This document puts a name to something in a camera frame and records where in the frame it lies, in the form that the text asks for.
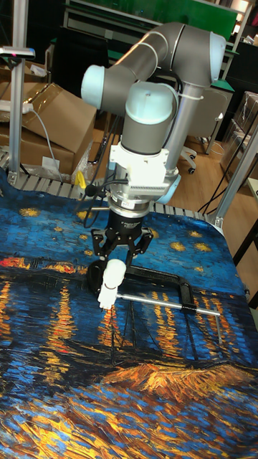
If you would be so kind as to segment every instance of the black cable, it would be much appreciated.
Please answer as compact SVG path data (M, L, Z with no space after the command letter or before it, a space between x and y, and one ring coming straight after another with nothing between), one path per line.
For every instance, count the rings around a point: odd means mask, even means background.
M111 134L112 134L113 130L114 130L114 129L116 130L116 128L117 128L118 120L119 120L119 117L116 116L116 117L115 117L115 120L114 120L114 122L113 122L113 124L112 124L112 126L111 126L110 132L109 132L109 134L108 134L108 137L107 137L107 141L106 141L106 143L105 143L105 146L104 146L104 148L103 148L103 150L102 150L102 152L101 152L100 160L99 160L98 165L97 165L97 167L96 167L95 173L94 173L94 175L93 175L93 177L92 177L92 179L91 179L91 181L90 181L90 183L89 183L88 186L93 185L93 182L94 182L94 180L96 179L97 173L98 173L98 171L100 170L100 165L101 165L102 160L103 160L103 158L104 158L104 154L105 154L106 148L107 148L108 143L109 143L109 141L110 141ZM81 201L81 202L83 202L83 201L85 200L86 196L87 196L87 187L85 188L85 193L84 193L84 195L83 195L83 197L82 197L82 201Z
M206 210L208 209L210 203L212 203L212 201L214 201L217 197L219 197L219 196L222 194L222 193L220 193L218 196L216 196L216 193L217 193L217 191L219 190L219 187L221 186L222 181L223 181L224 178L226 177L226 174L227 174L227 172L228 172L228 170L229 170L231 164L233 163L234 159L237 157L237 154L238 154L240 148L242 147L243 143L245 142L247 136L249 135L249 132L250 132L250 130L252 129L252 126L254 125L254 122L255 122L257 116L258 116L258 112L256 113L256 115L255 115L253 121L251 122L251 124L250 124L250 126L249 126L247 132L245 133L243 139L241 140L240 144L239 144L238 147L236 148L236 151L235 151L234 154L232 155L232 158L231 158L231 160L229 161L229 163L228 163L228 165L227 165L227 167L226 167L226 169L225 169L225 171L224 171L224 173L223 173L223 176L222 176L222 178L221 178L221 180L220 180L220 182L219 182L219 184L218 184L216 190L214 191L212 197L210 198L210 200L209 200L207 203L205 203L202 207L200 207L200 209L199 209L197 212L200 212L200 211L205 207L205 209L204 209L204 211L203 211L203 215L204 215L204 214L206 213Z
M182 80L180 79L180 77L178 76L178 74L175 73L175 72L169 71L169 72L165 72L165 75L169 75L169 76L171 76L172 78L175 78L176 84L177 84L176 92L179 93L179 94L181 94L182 91L183 91L183 83L182 83ZM177 111L176 111L176 113L175 113L175 115L174 115L174 117L173 117L173 121L172 121L172 123L171 123L171 128L170 128L170 130L169 130L169 132L168 132L168 135L167 135L167 137L166 137L165 142L163 143L162 148L165 148L165 145L167 144L168 139L169 139L170 136L171 136L171 132L172 132L174 126L175 126L176 115L177 115L177 113L178 113L178 109L177 109Z
M107 141L106 141L106 143L105 143L105 147L104 147L104 149L103 149L102 152L101 152L100 160L99 160L98 165L97 165L97 167L96 167L96 170L95 170L95 173L94 173L94 175L93 175L93 178L91 179L91 182L90 182L91 184L92 184L92 183L94 182L94 180L96 179L97 173L98 173L98 171L100 170L100 164L102 163L102 160L103 160L103 157L104 157L104 153L105 153L106 148L107 148L107 146L108 146L108 143L109 143L109 141L110 141L111 134L113 133L113 130L116 131L116 129L117 129L117 127L118 127L119 118L120 118L119 116L116 116L116 117L115 117L115 120L114 120L114 122L113 122L113 124L112 124L112 126L111 126L110 132L109 132L108 137L107 137Z
M4 26L3 26L3 24L2 24L1 21L0 21L0 27L1 27L2 31L3 31L4 38L6 39L7 44L8 44L9 46L11 46L10 41L9 41L9 38L7 37L6 31L4 30Z
M257 163L258 163L258 157L256 158L254 164L252 165L251 169L249 170L249 172L248 172L247 175L245 176L243 182L241 183L241 185L240 185L240 187L238 188L237 191L239 191L239 190L244 186L245 182L247 181L248 177L249 177L249 176L251 175L251 173L253 172L255 166L257 165ZM226 189L227 189L227 186L226 186L226 188L225 188L221 193L218 194L217 197L219 197L221 194L223 194L223 193L226 191ZM215 207L215 209L212 209L212 210L210 210L209 212L207 212L206 215L212 214L212 212L215 212L215 210L217 210L217 207Z
M29 172L25 169L25 167L22 165L22 163L20 163L20 168L21 170L26 174L26 175L30 175Z
M107 142L106 142L106 144L105 144L105 148L103 149L103 152L101 153L100 162L102 161L102 158L103 158L103 156L104 156L104 152L105 152L106 146L107 146L107 144L109 143L109 140L110 140L110 137L111 137L111 133L112 133L112 131L114 130L113 137L112 137L112 140L111 140L111 145L113 144L113 141L114 141L114 139L115 139L116 130L117 130L117 128L118 128L119 120L120 120L120 117L116 116L116 117L115 117L115 120L114 120L114 123L113 123L113 125L112 125L112 127L111 127L111 129L110 129L110 133L109 133L109 136L108 136L108 138L107 138ZM90 185L88 185L88 186L86 187L86 189L85 189L85 195L83 196L82 200L84 200L85 197L87 196L87 188L88 188L89 186L91 186L91 187L94 186L94 185L93 185L93 182L94 182L94 180L95 180L95 178L96 178L96 176L97 176L98 169L99 169L99 166L100 166L100 162L99 162L98 167L97 167L97 169L96 169L96 171L95 171L95 174L94 174L94 176L93 176L93 178L92 178L92 180L91 180L91 182L90 182ZM88 220L88 218L89 218L90 212L91 212L91 210L92 210L92 208L93 208L93 205L94 205L94 203L95 203L95 201L96 201L96 199L97 199L97 196L98 196L98 195L100 194L100 192L102 191L102 189L105 188L107 185L110 185L110 184L112 184L112 183L126 183L126 182L128 182L127 179L124 179L124 180L106 181L106 180L107 180L107 175L108 175L108 165L107 165L107 169L106 169L106 173L105 173L104 183L103 183L101 186L96 187L97 191L95 192L95 194L94 194L94 196L93 196L93 198L92 198L92 200L91 200L91 202L90 202L90 205L89 205L89 207L88 207L88 209L87 209L87 212L86 212L86 215L85 215L85 218L84 218L84 221L83 221L83 226L84 226L85 229L90 228L90 227L95 223L95 221L96 221L96 219L97 219L97 217L98 217L98 214L100 213L100 211L97 211L97 213L96 213L96 215L95 215L93 221L90 223L90 225L86 226L86 223L87 223L87 220ZM101 197L100 207L102 206L104 197L105 197L105 195Z

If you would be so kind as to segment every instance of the white connector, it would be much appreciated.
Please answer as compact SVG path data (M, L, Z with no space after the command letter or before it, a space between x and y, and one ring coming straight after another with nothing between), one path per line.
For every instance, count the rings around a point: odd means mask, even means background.
M32 103L24 102L22 105L22 114L31 112L33 110ZM10 112L11 111L11 101L10 100L0 100L0 111L1 112Z
M98 296L100 308L111 309L115 304L118 294L118 286L121 285L125 277L126 266L121 260L110 260L103 273L103 282Z

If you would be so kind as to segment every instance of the light blue joint cap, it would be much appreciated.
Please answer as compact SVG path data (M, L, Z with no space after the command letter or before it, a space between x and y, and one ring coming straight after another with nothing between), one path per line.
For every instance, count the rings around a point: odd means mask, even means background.
M136 123L159 124L172 113L173 94L165 85L139 82L131 86L126 113Z
M210 62L211 62L211 82L219 79L223 56L226 49L226 40L221 35L210 34Z
M181 175L178 174L178 176L176 177L176 180L174 181L173 185L171 185L167 194L164 194L164 196L161 196L161 198L157 202L159 202L160 204L167 204L168 201L171 200L171 197L173 196L174 192L176 191L180 180L181 180Z
M87 68L82 80L82 99L89 105L96 107L98 110L100 109L102 102L104 76L105 67L90 65L90 67Z

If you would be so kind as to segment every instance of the blue fabric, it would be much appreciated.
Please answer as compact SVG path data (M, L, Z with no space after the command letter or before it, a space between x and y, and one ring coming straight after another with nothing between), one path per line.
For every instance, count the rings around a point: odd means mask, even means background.
M79 203L13 189L3 172L0 189L0 455L257 457L257 332L223 236L152 213L155 237L134 262L185 277L198 307L216 306L219 345L213 317L126 301L101 312ZM161 286L122 290L179 300Z

